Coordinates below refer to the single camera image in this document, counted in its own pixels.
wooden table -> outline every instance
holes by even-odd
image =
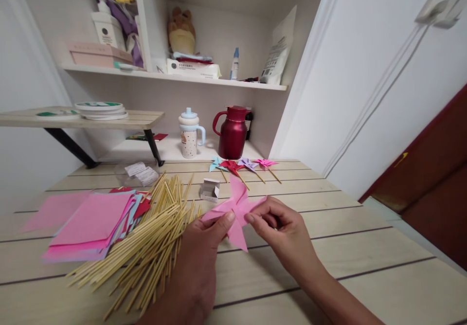
[[[126,110],[128,117],[115,121],[92,121],[85,118],[65,121],[43,120],[36,117],[41,112],[57,112],[71,110],[71,107],[52,106],[46,108],[32,108],[22,111],[0,113],[0,126],[13,126],[25,128],[44,128],[50,135],[58,140],[68,151],[76,156],[88,169],[99,165],[95,162],[62,128],[78,129],[138,129],[143,130],[159,167],[164,164],[157,150],[156,142],[151,128],[162,119],[164,112]]]
[[[251,199],[273,195],[303,215],[319,258],[329,272],[387,324],[467,323],[467,278],[398,232],[387,222],[348,197],[298,161],[278,161],[274,172],[261,176],[243,170]],[[215,206],[199,200],[204,177],[223,181],[220,172],[208,173],[211,162],[169,162],[169,176],[185,184],[195,174],[189,199],[203,210]],[[79,263],[42,264],[55,230],[19,234],[21,226],[49,195],[118,187],[113,164],[80,168],[51,187],[21,211],[0,219],[0,323],[100,324],[113,303],[109,282],[95,294],[88,286],[66,288],[64,275]],[[222,183],[222,200],[231,195]],[[252,230],[244,228],[249,253],[228,241],[217,256],[215,309],[208,324],[322,324],[325,318],[298,288],[272,252]],[[133,324],[137,312],[121,307],[109,324]]]

paper pinwheel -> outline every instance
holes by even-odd
[[[258,162],[260,165],[263,165],[264,167],[268,168],[270,165],[273,165],[273,164],[278,164],[277,162],[273,162],[273,161],[270,161],[270,160],[260,160],[260,159],[257,159],[257,160],[254,160],[255,162]]]
[[[213,157],[213,162],[211,163],[211,165],[209,166],[209,171],[212,172],[213,170],[215,170],[216,168],[219,168],[223,171],[226,171],[228,172],[229,170],[225,167],[222,167],[220,165],[220,158],[219,157]]]
[[[273,171],[271,171],[271,169],[269,168],[270,165],[273,165],[273,164],[278,164],[277,162],[273,162],[273,161],[270,161],[270,160],[260,160],[260,159],[257,159],[257,160],[254,160],[255,162],[258,162],[260,165],[266,167],[268,169],[268,171],[271,172],[272,175],[274,175],[274,177],[277,179],[278,182],[281,182],[281,180],[274,174]]]
[[[209,166],[209,171],[212,172],[213,170],[215,170],[216,168],[219,168],[220,169],[220,172],[222,174],[222,176],[224,177],[224,180],[225,182],[227,182],[227,178],[225,177],[224,175],[224,171],[228,172],[229,170],[225,167],[222,167],[220,165],[220,158],[219,157],[213,157],[213,163],[211,163],[211,165]]]
[[[261,179],[261,181],[266,184],[266,182],[263,180],[263,178],[261,178],[259,176],[259,174],[255,171],[255,167],[258,166],[259,164],[258,163],[253,163],[251,162],[251,160],[249,158],[246,158],[246,157],[240,157],[240,161],[238,161],[238,164],[239,165],[243,165],[245,167],[247,167],[250,171],[252,171],[253,173],[255,173],[259,179]]]
[[[206,221],[221,217],[227,212],[233,211],[235,213],[235,221],[227,232],[227,236],[231,243],[245,252],[248,252],[247,243],[245,242],[242,230],[242,227],[248,224],[245,220],[245,214],[251,212],[253,208],[264,202],[266,197],[256,202],[249,202],[245,186],[232,175],[230,176],[230,187],[232,190],[232,197],[206,213],[202,220]]]
[[[237,177],[239,177],[242,180],[242,182],[245,184],[248,190],[250,189],[248,185],[245,183],[245,181],[243,180],[242,176],[237,172],[237,170],[245,168],[245,166],[237,165],[235,161],[232,161],[232,160],[224,161],[220,165],[222,167],[228,168],[232,173],[234,173]]]

plastic bag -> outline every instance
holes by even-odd
[[[295,5],[287,17],[272,32],[272,48],[259,78],[260,83],[281,84],[282,72],[293,42],[296,12],[297,6]]]

small white box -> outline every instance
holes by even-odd
[[[209,79],[219,79],[221,77],[219,65],[188,61],[180,62],[172,59],[167,59],[167,74]]]
[[[201,199],[216,203],[219,200],[220,181],[204,178],[201,187]]]

forearm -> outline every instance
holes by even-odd
[[[324,268],[300,286],[334,324],[383,324]]]
[[[201,325],[204,314],[193,297],[173,287],[153,304],[138,325]]]

